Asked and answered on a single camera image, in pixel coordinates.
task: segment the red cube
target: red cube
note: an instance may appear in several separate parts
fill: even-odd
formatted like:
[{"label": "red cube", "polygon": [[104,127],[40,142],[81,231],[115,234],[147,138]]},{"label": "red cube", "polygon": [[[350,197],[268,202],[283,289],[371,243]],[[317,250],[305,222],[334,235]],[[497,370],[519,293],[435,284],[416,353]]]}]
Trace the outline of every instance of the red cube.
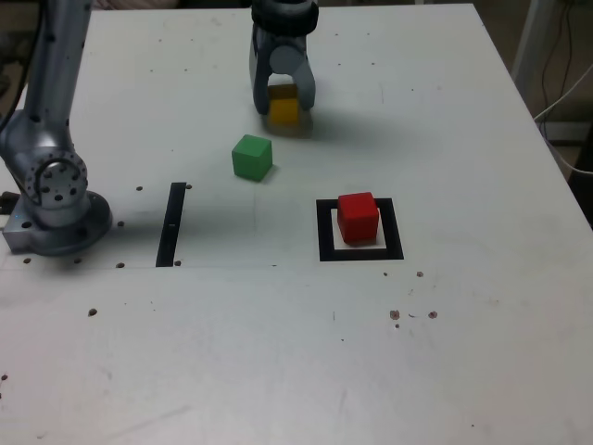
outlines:
[{"label": "red cube", "polygon": [[337,223],[345,243],[373,241],[379,227],[379,210],[372,194],[357,193],[338,197]]}]

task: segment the table surface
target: table surface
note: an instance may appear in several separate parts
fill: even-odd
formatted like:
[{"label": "table surface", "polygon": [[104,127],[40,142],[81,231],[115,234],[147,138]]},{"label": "table surface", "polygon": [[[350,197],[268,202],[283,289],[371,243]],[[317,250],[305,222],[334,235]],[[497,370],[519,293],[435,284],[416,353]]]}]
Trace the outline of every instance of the table surface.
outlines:
[{"label": "table surface", "polygon": [[[0,243],[0,443],[591,443],[592,235],[474,8],[323,9],[299,138],[254,109],[250,32],[93,14],[71,130],[125,227],[80,264]],[[272,140],[261,184],[243,134]],[[156,268],[172,182],[182,266]],[[319,261],[316,199],[360,191],[405,260]]]}]

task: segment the yellow cube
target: yellow cube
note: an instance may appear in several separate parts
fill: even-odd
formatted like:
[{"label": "yellow cube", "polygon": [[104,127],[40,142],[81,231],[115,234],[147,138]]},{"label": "yellow cube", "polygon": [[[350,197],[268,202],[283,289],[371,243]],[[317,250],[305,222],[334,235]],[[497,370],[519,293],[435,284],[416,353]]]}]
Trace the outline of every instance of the yellow cube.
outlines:
[{"label": "yellow cube", "polygon": [[274,85],[268,87],[270,98],[269,123],[274,125],[298,125],[297,86]]}]

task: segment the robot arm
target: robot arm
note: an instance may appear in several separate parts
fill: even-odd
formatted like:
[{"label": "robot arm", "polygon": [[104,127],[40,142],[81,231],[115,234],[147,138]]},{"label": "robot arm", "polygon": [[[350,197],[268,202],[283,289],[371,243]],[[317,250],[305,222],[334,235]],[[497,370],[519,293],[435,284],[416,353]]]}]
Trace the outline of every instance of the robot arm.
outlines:
[{"label": "robot arm", "polygon": [[298,90],[299,105],[315,104],[315,78],[307,58],[307,35],[317,27],[316,0],[254,0],[249,71],[253,100],[259,114],[268,114],[268,81],[288,74]]},{"label": "robot arm", "polygon": [[62,255],[90,246],[111,225],[107,202],[87,191],[69,132],[91,0],[42,0],[40,14],[24,109],[0,133],[0,156],[21,191],[4,237],[14,252]]}]

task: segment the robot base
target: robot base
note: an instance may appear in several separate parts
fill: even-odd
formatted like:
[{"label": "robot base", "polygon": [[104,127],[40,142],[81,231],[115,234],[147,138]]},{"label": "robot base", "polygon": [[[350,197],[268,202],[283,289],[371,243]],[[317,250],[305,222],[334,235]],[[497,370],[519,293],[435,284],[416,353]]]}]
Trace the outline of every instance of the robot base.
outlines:
[{"label": "robot base", "polygon": [[76,224],[43,228],[29,217],[19,199],[10,214],[3,235],[13,253],[32,252],[47,257],[67,255],[88,248],[111,227],[111,210],[97,193],[87,192],[91,208]]}]

